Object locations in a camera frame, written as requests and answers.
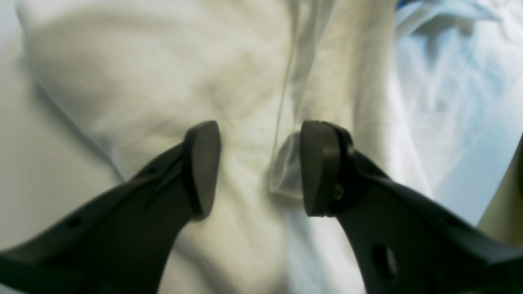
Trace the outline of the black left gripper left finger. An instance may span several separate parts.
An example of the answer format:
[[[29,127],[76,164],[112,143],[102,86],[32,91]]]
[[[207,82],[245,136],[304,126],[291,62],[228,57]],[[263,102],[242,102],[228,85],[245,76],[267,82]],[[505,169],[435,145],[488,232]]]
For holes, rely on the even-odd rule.
[[[1,283],[27,294],[155,294],[181,230],[209,216],[221,152],[215,121],[43,233],[1,251]]]

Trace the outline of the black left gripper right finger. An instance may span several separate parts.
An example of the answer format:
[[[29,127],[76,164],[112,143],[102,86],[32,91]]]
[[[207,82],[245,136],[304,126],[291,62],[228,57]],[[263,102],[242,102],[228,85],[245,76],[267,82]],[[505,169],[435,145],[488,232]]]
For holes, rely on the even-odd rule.
[[[522,251],[394,182],[332,123],[299,132],[308,216],[334,217],[368,294],[521,294]]]

